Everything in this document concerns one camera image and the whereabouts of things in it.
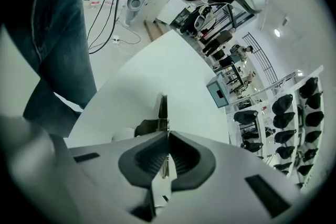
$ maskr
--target white surface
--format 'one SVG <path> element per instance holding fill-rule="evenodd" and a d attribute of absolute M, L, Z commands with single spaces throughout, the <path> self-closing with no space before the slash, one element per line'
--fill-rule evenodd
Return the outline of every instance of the white surface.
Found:
<path fill-rule="evenodd" d="M 159 93 L 168 95 L 171 130 L 229 143 L 225 110 L 206 85 L 211 68 L 176 32 L 135 55 L 94 96 L 66 140 L 68 147 L 109 143 L 115 132 L 155 119 Z"/>
<path fill-rule="evenodd" d="M 259 133 L 259 137 L 261 138 L 261 142 L 264 144 L 261 148 L 262 156 L 264 158 L 264 161 L 266 161 L 267 158 L 267 141 L 266 141 L 266 132 L 265 132 L 265 125 L 264 125 L 264 119 L 262 117 L 262 112 L 258 111 L 257 116 L 257 130 Z"/>
<path fill-rule="evenodd" d="M 296 133 L 294 134 L 294 139 L 292 138 L 292 140 L 294 140 L 293 142 L 293 146 L 295 147 L 292 155 L 291 155 L 291 162 L 292 164 L 289 166 L 289 169 L 288 169 L 288 175 L 287 175 L 287 178 L 290 178 L 292 172 L 293 172 L 293 168 L 294 168 L 294 163 L 295 163 L 295 157 L 296 157 L 296 153 L 298 151 L 298 144 L 299 144 L 299 116 L 298 116 L 298 105 L 297 105 L 297 102 L 296 102 L 296 95 L 295 93 L 293 92 L 292 93 L 293 95 L 293 101 L 292 101 L 292 110 L 293 112 L 295 113 L 295 116 L 294 116 L 294 128 L 292 130 L 296 130 Z"/>
<path fill-rule="evenodd" d="M 88 6 L 89 3 L 90 3 L 89 1 L 84 1 L 84 16 L 85 16 L 87 33 L 89 32 L 93 20 L 96 17 L 97 12 L 99 10 L 99 8 L 91 8 L 90 6 Z M 124 22 L 125 14 L 126 14 L 125 9 L 123 9 L 123 7 L 120 6 L 120 8 L 118 9 L 118 15 L 120 15 L 119 22 L 121 23 Z M 93 26 L 90 32 L 88 42 L 89 45 L 100 34 L 108 18 L 108 15 L 109 15 L 109 7 L 104 6 L 95 22 L 95 25 Z M 97 39 L 97 41 L 93 44 L 94 46 L 101 44 L 102 42 L 107 40 L 113 26 L 113 18 L 114 18 L 114 8 L 111 12 L 109 21 L 104 31 Z M 116 24 L 113 33 L 118 35 L 120 39 L 127 41 L 129 43 L 138 42 L 139 38 L 135 34 L 131 33 L 129 30 L 122 27 L 119 22 Z M 97 90 L 99 90 L 111 76 L 116 74 L 127 61 L 129 61 L 135 54 L 137 54 L 140 50 L 142 50 L 151 42 L 143 22 L 137 20 L 134 22 L 134 24 L 132 24 L 129 27 L 129 29 L 137 33 L 141 37 L 139 43 L 127 44 L 123 41 L 120 41 L 119 45 L 117 46 L 116 44 L 113 43 L 113 41 L 110 41 L 98 53 L 90 55 L 90 61 Z M 92 51 L 95 51 L 98 48 L 99 47 L 95 47 L 92 49 Z M 82 111 L 82 109 L 78 105 L 65 100 L 59 95 L 58 97 L 72 109 L 76 111 Z"/>
<path fill-rule="evenodd" d="M 184 9 L 188 7 L 188 4 L 182 0 L 169 0 L 168 3 L 160 11 L 157 18 L 166 23 L 171 24 L 177 15 Z"/>
<path fill-rule="evenodd" d="M 0 28 L 0 114 L 22 116 L 40 81 L 15 47 L 7 30 Z"/>
<path fill-rule="evenodd" d="M 322 85 L 320 82 L 320 79 L 318 81 L 318 92 L 322 92 Z M 310 109 L 309 107 L 306 107 L 305 111 L 307 112 L 313 112 L 315 110 Z M 320 111 L 322 111 L 324 113 L 324 101 L 323 101 L 323 95 L 321 95 L 321 108 Z M 309 171 L 309 173 L 307 174 L 307 176 L 302 176 L 300 175 L 300 178 L 304 178 L 304 186 L 302 187 L 302 191 L 304 193 L 308 192 L 309 190 L 312 190 L 314 188 L 316 188 L 318 186 L 318 183 L 316 183 L 316 178 L 319 178 L 320 175 L 317 173 L 316 167 L 317 165 L 319 165 L 319 163 L 321 162 L 321 159 L 319 159 L 319 154 L 321 152 L 320 148 L 321 148 L 321 143 L 322 143 L 322 137 L 324 134 L 324 120 L 322 120 L 322 122 L 320 123 L 320 125 L 318 127 L 314 127 L 313 128 L 315 131 L 322 131 L 322 133 L 320 134 L 319 138 L 318 138 L 318 142 L 317 142 L 317 147 L 319 150 L 316 152 L 316 156 L 314 157 L 314 159 L 309 163 L 309 164 L 313 164 L 314 166 L 311 168 L 311 170 Z"/>

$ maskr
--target person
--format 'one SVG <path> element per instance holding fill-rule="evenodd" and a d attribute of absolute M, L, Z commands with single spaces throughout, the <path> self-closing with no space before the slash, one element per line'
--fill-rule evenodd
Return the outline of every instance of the person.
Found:
<path fill-rule="evenodd" d="M 82 0 L 11 0 L 2 22 L 40 76 L 24 118 L 50 134 L 68 137 L 80 113 L 54 93 L 85 108 L 97 92 L 91 69 Z"/>
<path fill-rule="evenodd" d="M 256 73 L 253 71 L 250 71 L 250 73 L 248 74 L 248 76 L 243 77 L 242 80 L 244 82 L 244 84 L 250 84 L 252 83 L 253 78 L 256 76 Z"/>
<path fill-rule="evenodd" d="M 225 48 L 224 44 L 229 42 L 232 39 L 233 33 L 235 31 L 236 31 L 235 28 L 231 28 L 229 31 L 224 30 L 224 31 L 220 32 L 220 35 L 218 37 L 216 37 L 214 40 L 210 41 L 209 44 L 205 46 L 205 48 L 203 49 L 203 53 L 205 53 L 205 55 L 207 57 L 209 57 L 220 46 L 223 46 L 223 48 Z"/>
<path fill-rule="evenodd" d="M 225 57 L 222 60 L 219 60 L 219 62 L 215 65 L 213 65 L 213 69 L 216 70 L 220 67 L 228 67 L 232 63 L 237 63 L 239 61 L 244 62 L 247 59 L 247 52 L 253 53 L 253 47 L 247 46 L 246 48 L 243 46 L 240 46 L 238 44 L 234 45 L 230 49 L 231 55 Z"/>
<path fill-rule="evenodd" d="M 200 15 L 206 18 L 207 14 L 209 14 L 210 12 L 211 7 L 208 5 L 196 8 L 192 13 L 189 14 L 188 18 L 184 21 L 184 25 L 181 27 L 180 33 L 184 34 L 186 31 L 188 31 L 191 36 L 194 36 L 197 33 L 197 30 L 194 26 L 197 18 Z"/>

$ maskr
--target white floor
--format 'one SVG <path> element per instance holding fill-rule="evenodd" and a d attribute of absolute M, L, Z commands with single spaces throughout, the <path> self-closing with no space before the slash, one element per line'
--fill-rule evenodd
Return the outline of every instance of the white floor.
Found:
<path fill-rule="evenodd" d="M 92 23 L 98 13 L 98 10 L 99 10 L 98 7 L 91 8 L 90 6 L 87 6 L 87 4 L 85 3 L 84 15 L 85 15 L 85 24 L 87 33 L 89 32 L 89 29 L 92 26 Z M 139 37 L 121 26 L 121 24 L 124 25 L 125 14 L 126 12 L 125 9 L 123 8 L 120 8 L 119 11 L 117 12 L 117 17 L 120 16 L 120 18 L 115 26 L 113 35 L 118 35 L 119 39 L 122 39 L 129 43 L 136 43 L 140 40 Z M 108 15 L 109 15 L 109 8 L 103 7 L 95 22 L 95 25 L 93 26 L 90 32 L 88 40 L 89 45 L 98 37 L 98 35 L 102 31 L 104 24 L 106 23 L 106 20 L 108 18 Z M 105 42 L 108 39 L 113 27 L 113 17 L 114 12 L 112 11 L 104 31 L 92 46 Z M 113 74 L 117 73 L 118 70 L 128 60 L 130 60 L 135 54 L 137 54 L 140 50 L 142 50 L 151 42 L 143 22 L 137 21 L 135 19 L 134 22 L 131 24 L 131 26 L 128 28 L 140 36 L 141 40 L 139 43 L 127 44 L 121 41 L 119 45 L 116 45 L 113 43 L 113 41 L 110 41 L 99 52 L 90 55 L 90 61 L 93 76 L 95 77 L 97 90 L 99 90 Z M 90 52 L 95 51 L 98 48 L 100 48 L 100 46 L 90 49 Z M 62 97 L 60 98 L 64 101 L 64 103 L 66 103 L 74 110 L 82 111 L 82 109 L 78 105 L 75 105 Z"/>

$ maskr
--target white wall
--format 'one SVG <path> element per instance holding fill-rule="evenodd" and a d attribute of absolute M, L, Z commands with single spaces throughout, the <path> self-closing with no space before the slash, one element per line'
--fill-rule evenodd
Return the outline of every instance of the white wall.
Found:
<path fill-rule="evenodd" d="M 276 73 L 278 79 L 281 79 L 288 75 L 289 73 L 293 72 L 290 68 L 288 68 L 283 63 L 283 59 L 280 59 L 279 51 L 276 46 L 272 44 L 272 42 L 265 36 L 259 29 L 258 29 L 258 20 L 255 19 L 251 21 L 249 24 L 245 25 L 244 27 L 238 29 L 232 41 L 230 42 L 233 44 L 240 44 L 241 46 L 247 47 L 248 44 L 243 40 L 243 37 L 250 33 L 255 40 L 258 42 L 259 46 L 265 52 L 267 58 L 269 59 L 270 63 L 273 66 L 274 72 Z M 265 75 L 265 72 L 259 63 L 258 59 L 253 54 L 248 54 L 248 60 L 251 61 L 256 68 L 258 75 L 260 76 L 261 80 L 264 83 L 264 87 L 270 85 Z"/>
<path fill-rule="evenodd" d="M 297 38 L 275 39 L 264 28 L 262 35 L 265 39 L 272 39 L 270 46 L 276 50 L 275 57 L 279 59 L 279 66 L 284 70 L 301 69 L 309 74 L 320 65 L 324 65 L 324 72 L 320 80 L 324 92 L 324 135 L 319 149 L 316 173 L 310 182 L 316 184 L 330 170 L 335 160 L 336 146 L 336 37 L 335 26 L 331 13 L 323 0 L 271 0 L 287 16 L 297 32 Z"/>

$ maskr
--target shoe rack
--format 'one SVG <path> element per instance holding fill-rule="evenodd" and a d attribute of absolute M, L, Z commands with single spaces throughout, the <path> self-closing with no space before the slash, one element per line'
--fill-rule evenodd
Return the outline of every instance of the shoe rack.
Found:
<path fill-rule="evenodd" d="M 298 104 L 301 105 L 301 107 L 303 108 L 303 118 L 306 117 L 307 114 L 311 113 L 311 112 L 315 112 L 315 111 L 324 111 L 323 109 L 323 95 L 321 96 L 321 107 L 318 110 L 313 110 L 310 107 L 306 107 L 305 108 L 305 102 L 306 99 L 302 99 L 299 95 L 299 89 L 307 82 L 308 79 L 310 79 L 311 77 L 319 77 L 319 74 L 323 71 L 323 66 L 320 66 L 317 70 L 315 70 L 314 72 L 312 72 L 311 74 L 309 74 L 306 77 L 296 77 L 293 76 L 292 78 L 294 78 L 294 80 L 296 80 L 297 78 L 302 78 L 300 81 L 298 82 L 290 82 L 290 83 L 283 83 L 283 85 L 281 87 L 277 87 L 278 90 L 274 91 L 274 89 L 272 89 L 272 87 L 268 87 L 267 90 L 272 90 L 272 92 L 276 92 L 276 95 L 272 98 L 269 98 L 265 101 L 256 103 L 255 100 L 257 100 L 257 96 L 258 94 L 260 94 L 262 91 L 257 92 L 256 94 L 252 95 L 249 97 L 252 106 L 239 110 L 239 111 L 249 111 L 249 110 L 255 110 L 258 111 L 258 116 L 256 118 L 256 125 L 258 128 L 258 134 L 259 134 L 259 142 L 263 143 L 263 147 L 261 148 L 261 152 L 258 152 L 259 156 L 263 157 L 263 160 L 265 163 L 267 163 L 270 166 L 274 166 L 276 164 L 285 164 L 288 162 L 292 162 L 290 167 L 286 170 L 288 170 L 288 174 L 286 175 L 287 178 L 289 178 L 291 181 L 293 181 L 294 183 L 298 184 L 298 183 L 303 183 L 303 189 L 307 186 L 309 179 L 313 173 L 314 170 L 314 166 L 311 168 L 311 170 L 309 171 L 309 173 L 306 176 L 302 176 L 299 172 L 297 172 L 297 168 L 295 168 L 295 160 L 296 160 L 296 156 L 297 156 L 297 152 L 299 151 L 303 151 L 305 152 L 308 149 L 312 149 L 312 148 L 319 148 L 320 144 L 321 144 L 321 140 L 322 140 L 322 136 L 323 136 L 323 120 L 320 123 L 320 125 L 318 127 L 308 127 L 305 125 L 305 122 L 303 122 L 303 126 L 302 129 L 299 128 L 299 115 L 298 115 Z M 322 91 L 322 87 L 321 87 L 321 83 L 320 80 L 318 80 L 318 89 L 316 92 L 321 92 Z M 293 96 L 293 100 L 291 103 L 291 106 L 289 107 L 289 109 L 286 111 L 287 112 L 294 112 L 295 116 L 294 118 L 289 122 L 289 124 L 284 128 L 284 129 L 279 129 L 279 128 L 275 128 L 273 126 L 273 118 L 275 116 L 275 114 L 273 113 L 271 107 L 274 104 L 274 102 L 276 102 L 279 98 L 287 95 L 287 94 L 292 94 Z M 235 112 L 229 113 L 227 115 L 227 119 L 229 122 L 229 126 L 233 126 L 231 127 L 231 129 L 229 128 L 229 134 L 230 133 L 237 133 L 238 129 L 237 127 L 235 127 L 235 125 L 239 124 L 237 122 L 233 121 L 233 116 L 235 114 Z M 265 133 L 265 126 L 270 127 L 271 129 L 275 129 L 275 133 L 269 137 L 266 137 L 266 133 Z M 276 133 L 280 132 L 280 131 L 287 131 L 287 130 L 296 130 L 296 133 L 294 134 L 294 136 L 287 141 L 285 144 L 279 144 L 279 143 L 275 143 L 274 142 L 274 136 Z M 304 143 L 303 145 L 299 145 L 299 134 L 302 132 L 308 133 L 311 131 L 315 131 L 315 130 L 319 130 L 322 131 L 322 133 L 320 134 L 320 136 L 316 139 L 316 141 L 314 141 L 314 143 Z M 240 141 L 237 138 L 236 139 L 236 146 L 240 146 Z M 277 154 L 275 152 L 275 150 L 280 147 L 280 146 L 294 146 L 295 149 L 293 150 L 290 158 L 288 159 L 282 159 L 280 158 L 279 154 Z M 318 158 L 318 154 L 319 151 L 317 151 L 316 156 L 314 157 L 314 159 L 309 160 L 307 162 L 301 161 L 300 165 L 307 165 L 307 164 L 314 164 Z"/>

